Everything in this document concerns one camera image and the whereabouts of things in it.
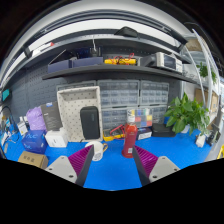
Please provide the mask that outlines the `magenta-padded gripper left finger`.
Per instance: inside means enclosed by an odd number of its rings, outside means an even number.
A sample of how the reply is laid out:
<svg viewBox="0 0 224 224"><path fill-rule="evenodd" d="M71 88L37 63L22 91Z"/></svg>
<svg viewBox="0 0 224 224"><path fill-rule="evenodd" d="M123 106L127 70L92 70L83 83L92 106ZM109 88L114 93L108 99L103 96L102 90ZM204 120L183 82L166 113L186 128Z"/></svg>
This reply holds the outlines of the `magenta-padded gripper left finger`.
<svg viewBox="0 0 224 224"><path fill-rule="evenodd" d="M83 187L93 155L94 146L87 146L69 157L58 157L46 171Z"/></svg>

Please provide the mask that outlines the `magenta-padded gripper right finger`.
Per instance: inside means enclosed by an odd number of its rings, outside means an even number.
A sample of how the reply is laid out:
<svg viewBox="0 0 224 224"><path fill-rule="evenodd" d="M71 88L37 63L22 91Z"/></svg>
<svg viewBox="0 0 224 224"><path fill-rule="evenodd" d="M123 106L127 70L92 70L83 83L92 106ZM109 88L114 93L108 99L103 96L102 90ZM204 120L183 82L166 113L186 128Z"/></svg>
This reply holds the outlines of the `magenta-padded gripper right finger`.
<svg viewBox="0 0 224 224"><path fill-rule="evenodd" d="M143 186L180 170L168 157L157 157L139 146L133 147L132 154Z"/></svg>

